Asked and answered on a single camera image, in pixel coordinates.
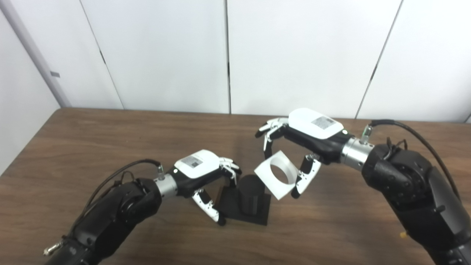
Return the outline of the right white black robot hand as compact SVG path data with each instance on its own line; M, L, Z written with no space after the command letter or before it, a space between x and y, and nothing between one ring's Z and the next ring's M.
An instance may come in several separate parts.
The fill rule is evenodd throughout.
M342 123L308 108L292 111L286 117L266 121L255 133L263 138L265 156L255 174L272 195L280 200L291 194L298 199L318 174L321 165L340 163L344 146L353 134ZM273 153L276 139L285 138L308 149L299 168L282 151Z

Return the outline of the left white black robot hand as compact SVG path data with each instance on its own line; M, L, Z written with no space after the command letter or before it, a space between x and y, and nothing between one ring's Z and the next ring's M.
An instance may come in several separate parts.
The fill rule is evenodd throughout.
M175 196L192 198L215 223L219 226L226 224L226 219L215 208L205 186L225 177L230 187L236 187L242 170L234 160L202 149L176 161L167 173L172 178Z

